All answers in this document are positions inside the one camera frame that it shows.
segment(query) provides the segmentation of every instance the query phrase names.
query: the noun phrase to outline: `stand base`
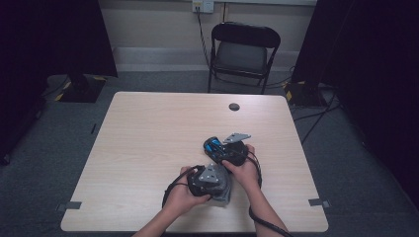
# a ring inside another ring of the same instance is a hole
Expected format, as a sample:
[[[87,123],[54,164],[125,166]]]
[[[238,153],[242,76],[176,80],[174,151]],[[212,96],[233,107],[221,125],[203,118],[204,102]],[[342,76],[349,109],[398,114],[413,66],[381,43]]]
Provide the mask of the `stand base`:
[[[318,88],[306,90],[304,83],[289,83],[284,86],[287,100],[293,106],[326,107],[327,103]]]
[[[82,90],[75,88],[72,82],[67,83],[55,100],[59,102],[96,103],[106,80],[94,77],[86,77],[86,80],[88,86]]]

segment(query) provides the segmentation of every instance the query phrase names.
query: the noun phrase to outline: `light wood table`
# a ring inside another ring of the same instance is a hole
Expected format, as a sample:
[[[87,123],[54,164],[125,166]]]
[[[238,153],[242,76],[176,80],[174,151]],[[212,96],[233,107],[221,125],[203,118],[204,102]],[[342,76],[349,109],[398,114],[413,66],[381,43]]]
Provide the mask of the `light wood table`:
[[[239,111],[231,111],[236,103]],[[116,93],[67,209],[64,231],[136,231],[160,209],[182,166],[207,165],[203,143],[233,132],[256,148],[262,190],[291,232],[328,223],[285,98],[260,95]],[[212,200],[178,218],[168,232],[253,232],[249,202],[233,180],[231,201]]]

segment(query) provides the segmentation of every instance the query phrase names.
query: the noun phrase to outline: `person's left hand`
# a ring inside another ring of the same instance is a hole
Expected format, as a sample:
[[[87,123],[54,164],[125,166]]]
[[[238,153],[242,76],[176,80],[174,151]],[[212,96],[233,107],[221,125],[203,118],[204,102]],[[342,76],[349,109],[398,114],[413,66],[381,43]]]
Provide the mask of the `person's left hand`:
[[[191,167],[182,167],[181,174],[187,171]],[[170,192],[169,197],[163,209],[170,210],[170,212],[175,213],[177,216],[185,214],[190,211],[192,207],[205,203],[210,199],[210,195],[195,197],[188,188],[187,175],[182,177],[178,183],[184,185],[177,185],[173,187],[173,190]]]

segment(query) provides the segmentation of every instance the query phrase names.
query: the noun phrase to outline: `wall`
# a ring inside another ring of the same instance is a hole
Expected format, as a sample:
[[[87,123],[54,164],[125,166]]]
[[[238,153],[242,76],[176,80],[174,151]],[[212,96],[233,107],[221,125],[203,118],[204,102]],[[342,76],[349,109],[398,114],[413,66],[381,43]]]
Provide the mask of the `wall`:
[[[202,48],[191,1],[101,0],[100,4],[113,47]],[[201,21],[207,47],[211,29],[224,17],[273,28],[282,37],[279,52],[296,59],[313,10],[314,6],[215,2],[214,13],[201,14]]]

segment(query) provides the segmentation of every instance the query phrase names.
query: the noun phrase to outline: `chair seat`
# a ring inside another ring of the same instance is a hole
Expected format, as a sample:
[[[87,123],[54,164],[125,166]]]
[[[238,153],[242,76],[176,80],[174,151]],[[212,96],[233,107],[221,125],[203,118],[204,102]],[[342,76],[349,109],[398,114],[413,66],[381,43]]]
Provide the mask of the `chair seat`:
[[[263,75],[267,72],[267,49],[223,41],[219,44],[214,68]]]

